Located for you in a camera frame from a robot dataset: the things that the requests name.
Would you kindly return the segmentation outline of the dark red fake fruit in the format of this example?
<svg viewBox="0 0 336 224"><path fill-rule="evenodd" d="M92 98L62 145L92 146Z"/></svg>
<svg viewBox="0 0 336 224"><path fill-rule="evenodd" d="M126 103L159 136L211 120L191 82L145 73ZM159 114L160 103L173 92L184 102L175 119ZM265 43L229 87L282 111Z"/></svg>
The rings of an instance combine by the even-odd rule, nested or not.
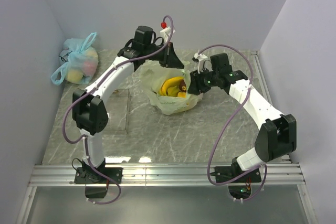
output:
<svg viewBox="0 0 336 224"><path fill-rule="evenodd" d="M187 91L186 84L185 84L183 81L180 82L179 90L180 90L181 92L186 92L186 91Z"/></svg>

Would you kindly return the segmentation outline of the pale green plastic bag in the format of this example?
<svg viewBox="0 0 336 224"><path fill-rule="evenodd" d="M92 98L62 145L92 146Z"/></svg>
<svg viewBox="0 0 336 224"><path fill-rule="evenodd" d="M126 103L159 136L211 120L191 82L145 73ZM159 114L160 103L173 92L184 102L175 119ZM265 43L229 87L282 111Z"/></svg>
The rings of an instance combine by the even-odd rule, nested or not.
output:
<svg viewBox="0 0 336 224"><path fill-rule="evenodd" d="M140 67L140 81L150 104L164 115L172 115L192 109L203 98L188 92L191 84L189 62L184 69L164 68L156 61L148 61Z"/></svg>

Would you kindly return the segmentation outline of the yellow fake banana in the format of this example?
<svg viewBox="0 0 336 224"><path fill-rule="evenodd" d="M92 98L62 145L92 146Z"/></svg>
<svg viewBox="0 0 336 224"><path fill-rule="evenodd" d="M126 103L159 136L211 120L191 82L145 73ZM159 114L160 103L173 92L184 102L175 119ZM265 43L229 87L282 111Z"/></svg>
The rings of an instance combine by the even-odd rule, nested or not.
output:
<svg viewBox="0 0 336 224"><path fill-rule="evenodd" d="M179 90L180 82L184 81L183 77L174 77L167 79L161 86L159 94L161 96L175 97L175 98L185 98L186 92L181 92Z"/></svg>

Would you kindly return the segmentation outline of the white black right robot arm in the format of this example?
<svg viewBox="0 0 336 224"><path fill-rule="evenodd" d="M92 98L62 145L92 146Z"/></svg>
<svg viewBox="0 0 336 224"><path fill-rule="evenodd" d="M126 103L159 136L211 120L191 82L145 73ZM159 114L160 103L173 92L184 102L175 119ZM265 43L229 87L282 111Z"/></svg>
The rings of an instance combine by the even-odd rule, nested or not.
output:
<svg viewBox="0 0 336 224"><path fill-rule="evenodd" d="M190 74L188 93L199 95L212 87L219 87L245 109L259 129L254 147L233 161L231 175L235 181L244 181L250 169L296 150L295 117L275 109L242 71L234 71L226 53L211 57L195 54L193 61L198 66Z"/></svg>

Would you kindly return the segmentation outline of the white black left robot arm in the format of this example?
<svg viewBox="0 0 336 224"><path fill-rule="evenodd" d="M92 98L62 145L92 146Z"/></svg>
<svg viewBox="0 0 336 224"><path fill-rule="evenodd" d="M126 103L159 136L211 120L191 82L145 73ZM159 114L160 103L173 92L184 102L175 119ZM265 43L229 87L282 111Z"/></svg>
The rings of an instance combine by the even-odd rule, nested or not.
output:
<svg viewBox="0 0 336 224"><path fill-rule="evenodd" d="M102 150L102 131L109 122L106 105L112 93L146 60L158 61L162 67L183 69L170 41L175 29L161 23L162 42L157 45L151 27L139 26L126 45L120 49L112 65L85 90L73 93L72 118L80 131L84 145L82 169L93 183L106 176L106 160Z"/></svg>

